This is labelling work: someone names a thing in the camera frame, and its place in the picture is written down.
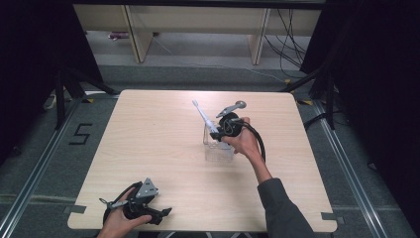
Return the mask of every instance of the metal rail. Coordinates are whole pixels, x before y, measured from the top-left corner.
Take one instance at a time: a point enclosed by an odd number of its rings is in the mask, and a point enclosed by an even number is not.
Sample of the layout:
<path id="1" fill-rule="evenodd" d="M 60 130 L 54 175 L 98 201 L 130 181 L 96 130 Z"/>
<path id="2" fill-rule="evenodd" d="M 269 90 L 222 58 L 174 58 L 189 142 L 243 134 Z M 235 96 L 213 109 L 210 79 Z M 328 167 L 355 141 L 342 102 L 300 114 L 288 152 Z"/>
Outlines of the metal rail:
<path id="1" fill-rule="evenodd" d="M 314 107 L 315 111 L 318 114 L 325 113 L 321 102 L 315 100 Z M 363 188 L 358 175 L 353 169 L 352 163 L 347 157 L 347 154 L 344 151 L 343 146 L 341 145 L 340 140 L 337 137 L 336 132 L 334 130 L 331 130 L 330 126 L 328 125 L 325 119 L 321 119 L 321 125 L 324 129 L 325 134 L 327 135 L 331 147 L 334 150 L 334 153 L 336 154 L 338 162 L 343 170 L 347 182 L 349 183 L 350 189 L 352 190 L 353 195 L 355 196 L 356 202 L 358 203 L 359 208 L 361 209 L 361 212 L 364 215 L 365 220 L 367 221 L 367 226 L 370 229 L 372 237 L 388 237 L 377 212 L 375 211 L 370 199 L 368 198 L 368 195 L 365 192 L 365 189 Z"/>
<path id="2" fill-rule="evenodd" d="M 71 116 L 74 114 L 74 111 L 76 110 L 80 102 L 81 99 L 74 99 L 71 102 L 71 105 L 68 108 L 67 112 L 68 116 L 63 121 L 61 127 L 53 132 L 49 143 L 47 144 L 46 148 L 43 151 L 43 154 L 41 155 L 30 176 L 25 182 L 25 185 L 19 192 L 12 206 L 9 208 L 7 214 L 3 217 L 0 226 L 1 237 L 8 238 L 12 235 L 16 225 L 18 224 L 20 218 L 22 217 L 22 214 L 25 211 L 25 208 L 31 200 L 32 194 L 34 193 L 48 165 L 50 164 L 53 154 L 59 145 L 59 142 L 67 128 Z"/>

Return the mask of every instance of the clear plastic holder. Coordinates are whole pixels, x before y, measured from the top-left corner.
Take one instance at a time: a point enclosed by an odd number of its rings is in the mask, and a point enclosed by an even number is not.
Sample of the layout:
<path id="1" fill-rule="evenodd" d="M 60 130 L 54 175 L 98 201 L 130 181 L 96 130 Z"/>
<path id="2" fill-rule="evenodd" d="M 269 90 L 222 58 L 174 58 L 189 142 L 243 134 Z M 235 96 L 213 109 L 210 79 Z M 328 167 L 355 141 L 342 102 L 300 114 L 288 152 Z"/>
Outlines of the clear plastic holder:
<path id="1" fill-rule="evenodd" d="M 204 134 L 203 134 L 203 145 L 205 149 L 205 159 L 206 161 L 212 162 L 232 162 L 234 159 L 234 149 L 224 143 L 217 140 L 213 140 L 210 136 L 210 131 L 204 124 Z"/>

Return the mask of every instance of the grey sleeve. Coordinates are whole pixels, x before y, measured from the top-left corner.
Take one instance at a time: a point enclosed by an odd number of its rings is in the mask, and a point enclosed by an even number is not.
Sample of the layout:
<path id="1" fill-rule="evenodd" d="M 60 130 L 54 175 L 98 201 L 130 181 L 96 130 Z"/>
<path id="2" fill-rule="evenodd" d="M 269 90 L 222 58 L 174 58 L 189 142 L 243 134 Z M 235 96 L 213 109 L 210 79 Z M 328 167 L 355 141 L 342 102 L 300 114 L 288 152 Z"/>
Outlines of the grey sleeve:
<path id="1" fill-rule="evenodd" d="M 258 190 L 265 209 L 266 230 L 270 238 L 315 236 L 299 208 L 288 198 L 279 178 L 262 182 Z"/>

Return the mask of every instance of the cable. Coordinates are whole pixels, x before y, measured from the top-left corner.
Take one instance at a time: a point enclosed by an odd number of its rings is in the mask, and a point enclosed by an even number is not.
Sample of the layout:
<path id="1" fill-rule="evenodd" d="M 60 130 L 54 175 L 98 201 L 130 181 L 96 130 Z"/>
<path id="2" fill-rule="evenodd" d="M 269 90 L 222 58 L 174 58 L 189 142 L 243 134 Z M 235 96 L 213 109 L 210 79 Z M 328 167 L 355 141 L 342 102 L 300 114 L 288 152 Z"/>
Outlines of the cable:
<path id="1" fill-rule="evenodd" d="M 0 194 L 0 203 L 9 203 L 16 199 L 16 194 Z M 49 195 L 32 195 L 31 203 L 56 203 L 56 204 L 74 204 L 76 199 L 65 196 L 49 196 Z"/>
<path id="2" fill-rule="evenodd" d="M 293 35 L 293 25 L 292 25 L 292 18 L 293 18 L 293 9 L 289 9 L 289 28 L 287 29 L 286 24 L 283 20 L 283 18 L 281 17 L 281 13 L 280 10 L 277 9 L 277 13 L 278 16 L 281 19 L 281 22 L 283 23 L 284 29 L 286 30 L 287 36 L 290 37 L 290 40 L 292 41 L 293 45 L 296 47 L 298 47 L 300 50 L 302 50 L 304 53 L 306 53 L 306 50 L 304 50 L 302 47 L 300 47 L 295 41 L 294 41 L 294 35 Z"/>
<path id="3" fill-rule="evenodd" d="M 283 52 L 284 51 L 284 46 L 285 46 L 285 44 L 287 43 L 287 38 L 288 38 L 288 30 L 287 30 L 287 28 L 286 28 L 286 26 L 285 26 L 285 24 L 284 24 L 284 28 L 286 29 L 286 31 L 287 31 L 287 35 L 286 35 L 286 38 L 285 38 L 285 40 L 284 40 L 284 45 L 283 45 L 283 47 L 281 48 L 281 51 Z M 283 71 L 283 66 L 281 65 L 281 56 L 280 56 L 280 68 L 281 68 L 281 71 Z"/>
<path id="4" fill-rule="evenodd" d="M 337 111 L 334 111 L 333 113 L 341 113 L 341 112 L 343 112 L 343 111 L 341 111 L 341 110 L 337 110 Z M 306 121 L 305 123 L 303 123 L 303 126 L 304 126 L 304 128 L 305 128 L 305 131 L 307 131 L 308 129 L 309 129 L 309 127 L 312 125 L 312 124 L 314 124 L 314 122 L 316 122 L 316 121 L 318 121 L 318 120 L 320 120 L 320 119 L 323 119 L 323 118 L 326 118 L 327 117 L 327 113 L 325 112 L 325 113 L 321 113 L 321 114 L 319 114 L 318 116 L 316 116 L 316 117 L 314 117 L 314 118 L 312 118 L 312 119 L 310 119 L 309 121 Z"/>
<path id="5" fill-rule="evenodd" d="M 296 62 L 295 60 L 293 60 L 291 57 L 289 57 L 288 55 L 284 54 L 281 50 L 279 50 L 278 48 L 276 48 L 269 40 L 266 36 L 264 36 L 266 41 L 268 42 L 268 45 L 274 50 L 275 53 L 277 53 L 278 55 L 280 55 L 280 70 L 288 77 L 293 77 L 293 78 L 302 78 L 299 76 L 293 76 L 288 74 L 287 72 L 284 71 L 283 66 L 281 64 L 282 58 L 285 58 L 286 60 L 290 61 L 291 63 L 293 63 L 295 66 L 300 67 L 300 64 L 298 62 Z"/>
<path id="6" fill-rule="evenodd" d="M 299 59 L 299 62 L 302 63 L 303 62 L 303 57 L 300 55 L 300 52 L 297 49 L 297 43 L 294 41 L 294 35 L 293 35 L 293 24 L 292 24 L 292 20 L 293 20 L 293 9 L 289 9 L 289 37 L 291 42 L 294 45 L 294 51 L 296 53 L 297 58 Z"/>
<path id="7" fill-rule="evenodd" d="M 281 42 L 283 45 L 286 45 L 286 47 L 287 48 L 289 48 L 289 49 L 291 49 L 291 50 L 294 50 L 294 51 L 298 51 L 298 52 L 300 52 L 301 54 L 306 54 L 306 51 L 305 50 L 299 50 L 299 49 L 296 49 L 295 47 L 291 47 L 291 46 L 288 46 L 285 42 L 283 42 L 278 36 L 275 36 L 276 38 L 277 38 L 277 40 L 279 41 L 279 42 Z"/>
<path id="8" fill-rule="evenodd" d="M 135 183 L 133 183 L 133 184 L 131 184 L 129 187 L 127 187 L 123 192 L 121 192 L 121 194 L 117 197 L 117 198 L 115 198 L 115 200 L 114 201 L 111 201 L 111 202 L 108 202 L 108 201 L 106 201 L 105 199 L 103 199 L 103 198 L 99 198 L 99 200 L 102 202 L 102 203 L 104 203 L 104 204 L 114 204 L 114 203 L 117 203 L 120 199 L 121 199 L 121 197 L 123 197 L 123 195 L 124 194 L 126 194 L 127 193 L 127 191 L 129 191 L 131 188 L 133 188 L 133 187 L 139 187 L 140 186 L 140 183 L 139 182 L 135 182 Z M 102 218 L 102 223 L 103 224 L 105 224 L 105 221 L 106 221 L 106 219 L 108 218 L 108 215 L 109 215 L 109 213 L 111 212 L 111 208 L 109 208 L 109 207 L 107 207 L 106 209 L 105 209 L 105 212 L 104 212 L 104 215 L 103 215 L 103 218 Z"/>
<path id="9" fill-rule="evenodd" d="M 137 20 L 139 20 L 139 22 L 143 26 L 143 28 L 147 29 L 148 27 L 146 26 L 146 24 L 143 22 L 142 18 L 140 17 L 141 14 L 138 14 L 137 9 L 132 9 L 132 11 L 134 13 L 136 13 L 136 14 L 133 14 L 133 15 L 137 18 Z M 167 47 L 165 47 L 160 41 L 158 41 L 158 39 L 156 39 L 155 37 L 152 37 L 152 39 L 155 42 L 157 42 L 164 50 L 166 50 L 168 53 L 170 53 L 172 56 L 175 56 L 175 54 L 172 51 L 170 51 Z M 213 65 L 210 64 L 209 65 L 209 64 L 201 64 L 201 63 L 195 63 L 195 62 L 184 62 L 184 61 L 181 61 L 181 60 L 178 60 L 178 61 L 181 62 L 181 63 L 187 64 L 187 65 L 190 64 L 190 65 L 198 65 L 198 66 L 205 66 L 205 67 L 222 67 L 222 68 L 244 69 L 244 70 L 250 71 L 250 72 L 255 73 L 255 74 L 259 74 L 259 75 L 267 76 L 267 77 L 272 77 L 272 78 L 274 78 L 278 81 L 285 82 L 285 80 L 280 79 L 280 78 L 278 78 L 274 75 L 258 72 L 258 71 L 255 71 L 255 70 L 252 70 L 252 69 L 249 69 L 249 68 L 245 68 L 245 67 L 229 67 L 229 66 L 218 65 L 218 64 L 213 64 Z M 296 77 L 296 76 L 288 75 L 287 73 L 284 72 L 283 69 L 281 71 L 289 77 Z"/>
<path id="10" fill-rule="evenodd" d="M 251 126 L 250 123 L 245 122 L 245 121 L 238 122 L 238 121 L 233 121 L 233 120 L 226 120 L 224 123 L 225 124 L 226 123 L 228 123 L 228 124 L 232 123 L 232 124 L 244 126 L 248 130 L 250 130 L 254 134 L 254 136 L 257 138 L 257 141 L 259 142 L 260 150 L 262 152 L 262 159 L 265 162 L 265 147 L 263 145 L 263 138 L 260 136 L 260 133 L 258 133 L 257 130 L 254 127 Z"/>

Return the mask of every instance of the black backdrop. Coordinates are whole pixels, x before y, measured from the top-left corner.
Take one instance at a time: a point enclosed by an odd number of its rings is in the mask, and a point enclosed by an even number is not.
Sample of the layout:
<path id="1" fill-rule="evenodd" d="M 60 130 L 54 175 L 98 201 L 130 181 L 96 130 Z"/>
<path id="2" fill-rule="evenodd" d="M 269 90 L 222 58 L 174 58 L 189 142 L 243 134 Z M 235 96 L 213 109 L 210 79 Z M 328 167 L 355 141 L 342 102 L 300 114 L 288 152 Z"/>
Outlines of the black backdrop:
<path id="1" fill-rule="evenodd" d="M 102 76 L 71 4 L 7 0 L 0 16 L 1 165 L 42 112 L 61 66 Z"/>
<path id="2" fill-rule="evenodd" d="M 420 1 L 370 0 L 364 11 L 332 73 L 353 127 L 420 236 Z M 343 14 L 321 14 L 303 71 L 320 65 Z"/>

